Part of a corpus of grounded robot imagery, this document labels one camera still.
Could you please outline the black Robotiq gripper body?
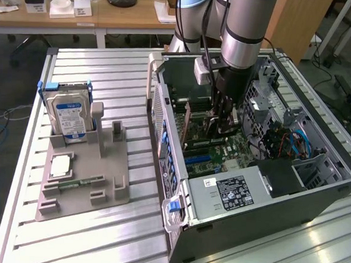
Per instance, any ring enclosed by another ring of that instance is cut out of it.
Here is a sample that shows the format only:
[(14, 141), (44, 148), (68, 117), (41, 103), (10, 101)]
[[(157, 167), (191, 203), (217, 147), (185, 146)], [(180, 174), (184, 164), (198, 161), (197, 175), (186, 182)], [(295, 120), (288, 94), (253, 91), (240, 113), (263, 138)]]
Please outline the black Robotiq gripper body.
[(214, 109), (220, 108), (221, 101), (230, 102), (237, 108), (245, 97), (252, 79), (253, 67), (238, 69), (233, 67), (220, 68), (213, 87)]

